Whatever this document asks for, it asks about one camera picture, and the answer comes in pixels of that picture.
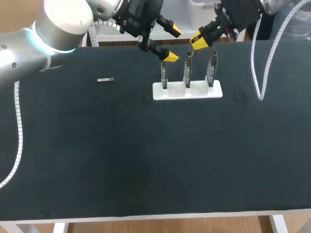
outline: metal part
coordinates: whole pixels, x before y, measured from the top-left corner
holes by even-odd
[[[167,89],[168,77],[167,77],[167,63],[166,62],[161,62],[161,82],[163,85],[163,89]]]
[[[260,0],[265,12],[267,14],[273,15],[279,11],[279,9],[293,0]]]
[[[190,88],[191,84],[191,68],[192,68],[192,56],[191,53],[187,53],[187,57],[184,65],[184,79],[186,88]]]
[[[208,65],[207,65],[207,83],[208,83],[209,87],[214,86],[217,62],[218,62],[218,56],[217,56],[216,50],[214,48],[213,55],[209,59]]]
[[[0,88],[48,65],[49,56],[34,43],[31,30],[0,34],[0,44]]]
[[[71,34],[57,27],[47,16],[44,5],[33,25],[33,30],[44,43],[56,50],[69,51],[79,46],[83,34]]]
[[[123,0],[86,0],[94,17],[107,21],[120,9]]]
[[[115,78],[105,78],[105,79],[98,79],[97,80],[98,83],[111,83],[114,81],[115,81]]]

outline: white cable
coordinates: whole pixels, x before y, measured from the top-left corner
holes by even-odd
[[[256,24],[256,28],[255,28],[254,36],[253,36],[253,41],[252,41],[252,47],[251,47],[251,70],[252,70],[252,75],[253,75],[253,80],[254,80],[254,84],[255,84],[257,97],[259,100],[261,99],[261,95],[260,95],[257,76],[256,76],[256,72],[255,72],[254,55],[255,55],[255,45],[256,45],[257,34],[258,34],[260,23],[261,23],[261,16],[262,15],[260,15],[260,19],[258,20],[258,22]]]
[[[274,53],[276,51],[277,45],[285,31],[286,26],[288,25],[288,23],[290,22],[290,20],[292,19],[292,17],[296,14],[296,12],[305,4],[307,4],[308,2],[311,2],[311,0],[302,0],[299,4],[297,4],[292,10],[291,12],[288,14],[288,16],[285,18],[280,30],[278,31],[276,38],[274,40],[274,43],[272,45],[267,63],[266,63],[266,68],[264,71],[264,75],[263,75],[263,81],[262,81],[262,89],[261,89],[261,93],[258,87],[258,81],[257,81],[257,77],[256,77],[256,72],[255,72],[255,66],[254,66],[254,53],[255,53],[255,44],[256,44],[256,38],[257,38],[257,34],[258,34],[258,30],[259,30],[259,26],[260,26],[260,22],[261,22],[261,18],[260,20],[258,20],[256,28],[255,28],[255,32],[254,32],[254,38],[253,38],[253,42],[252,42],[252,48],[251,48],[251,70],[252,70],[252,75],[253,75],[253,80],[254,80],[254,84],[255,84],[255,89],[256,89],[256,93],[257,93],[257,97],[259,100],[263,100],[265,92],[266,92],[266,87],[267,87],[267,81],[268,81],[268,74],[269,74],[269,70],[270,70],[270,66],[271,66],[271,62],[274,56]]]
[[[94,22],[94,25],[95,26],[98,26],[98,25],[107,25],[107,26],[110,26],[110,27],[113,27],[114,29],[116,29],[117,31],[120,31],[120,26],[116,23],[112,23],[112,22],[108,22],[108,21],[101,21],[101,22]]]
[[[20,106],[19,106],[19,81],[14,85],[14,101],[15,101],[15,111],[16,111],[16,118],[17,118],[17,129],[18,129],[18,150],[15,159],[14,166],[10,174],[5,178],[4,181],[0,183],[0,188],[4,187],[15,175],[15,172],[18,168],[20,163],[22,151],[23,151],[23,127],[21,124],[21,115],[20,115]]]

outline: small metal piece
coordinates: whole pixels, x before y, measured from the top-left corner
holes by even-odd
[[[105,83],[112,83],[114,81],[115,81],[115,78],[106,78],[106,79],[98,79],[97,80],[98,83],[103,83],[103,82],[105,82]]]
[[[192,58],[196,57],[197,50],[195,50],[192,45],[189,46],[189,50],[190,50],[191,57]]]
[[[161,62],[161,82],[163,85],[163,89],[167,89],[167,63],[166,62]]]
[[[184,77],[186,88],[190,88],[191,84],[191,68],[192,68],[192,56],[191,53],[187,53],[187,58],[184,65]]]
[[[218,56],[217,56],[217,53],[214,47],[213,55],[209,59],[208,65],[207,65],[207,83],[209,87],[214,86],[217,62],[218,62]]]

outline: white block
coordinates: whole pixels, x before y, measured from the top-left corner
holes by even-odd
[[[190,88],[186,88],[185,82],[168,82],[168,88],[163,89],[162,83],[153,84],[154,100],[186,100],[186,99],[208,99],[221,98],[222,88],[218,80],[214,86],[209,87],[207,80],[191,81]]]

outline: black table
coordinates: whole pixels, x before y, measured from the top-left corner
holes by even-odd
[[[257,45],[260,83],[271,42]],[[171,49],[180,59],[169,81],[181,81],[188,46]],[[0,221],[310,209],[311,43],[280,44],[263,101],[250,43],[216,50],[221,99],[154,101],[160,61],[130,47],[80,48],[66,66],[23,79],[24,150],[0,190]],[[195,58],[194,80],[210,53]],[[1,181],[17,150],[13,103],[12,87],[0,92]]]

